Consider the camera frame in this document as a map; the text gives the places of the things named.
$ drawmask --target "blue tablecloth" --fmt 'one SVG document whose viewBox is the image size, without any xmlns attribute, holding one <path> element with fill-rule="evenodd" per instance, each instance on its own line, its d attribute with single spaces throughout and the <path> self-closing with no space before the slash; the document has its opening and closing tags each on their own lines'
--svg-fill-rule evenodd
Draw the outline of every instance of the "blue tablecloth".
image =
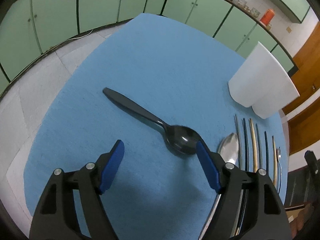
<svg viewBox="0 0 320 240">
<path fill-rule="evenodd" d="M 77 170 L 121 139 L 123 161 L 101 196 L 119 239 L 197 239 L 216 195 L 197 156 L 173 154 L 160 127 L 120 110 L 102 89 L 128 96 L 169 124 L 193 128 L 212 151 L 235 132 L 234 114 L 240 121 L 253 118 L 260 127 L 264 168 L 263 132 L 269 135 L 272 179 L 271 135 L 286 149 L 281 120 L 278 113 L 263 120 L 230 97 L 227 82 L 243 62 L 234 51 L 182 23 L 150 14 L 131 20 L 87 57 L 48 110 L 24 171 L 30 213 L 55 168 Z M 249 148 L 252 171 L 250 137 Z M 281 164 L 287 171 L 287 158 Z M 283 172 L 282 201 L 286 181 Z M 88 234 L 77 194 L 76 205 Z"/>
</svg>

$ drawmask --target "knife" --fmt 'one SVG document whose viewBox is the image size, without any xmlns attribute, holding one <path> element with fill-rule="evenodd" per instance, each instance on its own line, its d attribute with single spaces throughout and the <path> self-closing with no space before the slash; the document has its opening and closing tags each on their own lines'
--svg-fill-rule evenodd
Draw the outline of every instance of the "knife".
<svg viewBox="0 0 320 240">
<path fill-rule="evenodd" d="M 256 123 L 256 130 L 257 130 L 257 139 L 258 139 L 259 169 L 263 169 L 261 141 L 260 141 L 260 134 L 259 134 L 259 129 L 258 129 L 258 124 L 257 123 Z"/>
<path fill-rule="evenodd" d="M 252 139 L 252 150 L 253 150 L 253 172 L 257 172 L 258 170 L 258 154 L 257 154 L 257 142 L 256 142 L 256 135 L 254 133 L 254 126 L 253 121 L 250 118 L 250 132 L 251 132 L 251 139 Z"/>
<path fill-rule="evenodd" d="M 269 175 L 269 146 L 268 146 L 267 131 L 264 131 L 264 139 L 266 141 L 266 172 Z"/>
<path fill-rule="evenodd" d="M 278 176 L 278 162 L 277 162 L 277 152 L 276 152 L 276 143 L 275 137 L 272 136 L 272 146 L 273 146 L 273 185 L 277 185 L 277 176 Z"/>
</svg>

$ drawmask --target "white tile floor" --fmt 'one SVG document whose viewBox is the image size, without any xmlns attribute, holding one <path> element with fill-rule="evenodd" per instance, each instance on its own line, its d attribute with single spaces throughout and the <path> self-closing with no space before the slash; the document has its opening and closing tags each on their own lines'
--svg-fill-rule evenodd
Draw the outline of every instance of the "white tile floor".
<svg viewBox="0 0 320 240">
<path fill-rule="evenodd" d="M 76 68 L 122 25 L 93 32 L 48 54 L 0 101 L 0 199 L 26 236 L 32 216 L 26 206 L 23 171 L 42 119 Z"/>
</svg>

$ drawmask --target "metal spoon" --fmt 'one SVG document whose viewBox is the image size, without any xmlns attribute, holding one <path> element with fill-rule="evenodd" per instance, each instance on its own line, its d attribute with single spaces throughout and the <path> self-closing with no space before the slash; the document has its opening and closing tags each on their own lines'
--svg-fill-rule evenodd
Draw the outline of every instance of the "metal spoon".
<svg viewBox="0 0 320 240">
<path fill-rule="evenodd" d="M 282 182 L 282 169 L 281 169 L 280 159 L 281 159 L 281 150 L 280 150 L 280 147 L 279 147 L 279 149 L 277 150 L 277 162 L 278 162 L 279 167 L 280 167 L 280 184 L 279 184 L 279 191 L 278 191 L 278 194 L 280 194 L 280 190 L 281 190 L 281 182 Z"/>
<path fill-rule="evenodd" d="M 137 103 L 133 102 L 131 99 L 125 97 L 124 95 L 110 89 L 104 88 L 103 93 L 111 101 L 124 106 L 125 108 L 141 115 L 142 117 L 161 125 L 165 131 L 166 139 L 168 143 L 176 150 L 185 154 L 195 154 L 196 153 L 196 143 L 200 140 L 200 135 L 186 126 L 180 125 L 168 125 L 160 118 L 156 117 L 143 107 L 139 106 Z"/>
<path fill-rule="evenodd" d="M 226 163 L 230 162 L 235 165 L 238 159 L 238 151 L 239 151 L 238 136 L 235 133 L 231 133 L 221 141 L 217 152 L 221 155 L 222 159 Z M 211 208 L 211 211 L 209 213 L 209 216 L 207 217 L 207 220 L 201 230 L 198 240 L 201 240 L 204 237 L 204 234 L 206 233 L 209 227 L 209 224 L 213 218 L 213 215 L 217 210 L 220 198 L 221 198 L 221 194 L 217 194 L 214 200 L 213 206 Z"/>
</svg>

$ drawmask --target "spoon bowl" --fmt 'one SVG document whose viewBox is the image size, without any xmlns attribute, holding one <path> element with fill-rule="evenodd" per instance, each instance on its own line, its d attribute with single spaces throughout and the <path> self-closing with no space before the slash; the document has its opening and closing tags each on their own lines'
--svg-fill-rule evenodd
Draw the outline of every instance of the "spoon bowl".
<svg viewBox="0 0 320 240">
<path fill-rule="evenodd" d="M 196 153 L 196 143 L 200 135 L 186 126 L 168 125 L 165 129 L 168 143 L 177 151 L 185 154 Z"/>
<path fill-rule="evenodd" d="M 154 114 L 150 113 L 142 106 L 133 102 L 126 96 L 110 89 L 104 88 L 103 93 L 112 102 L 117 103 L 132 112 L 139 114 L 140 116 L 160 125 L 163 127 L 168 143 L 176 150 L 184 154 L 195 154 L 196 143 L 200 140 L 200 135 L 186 126 L 180 125 L 168 125 Z"/>
</svg>

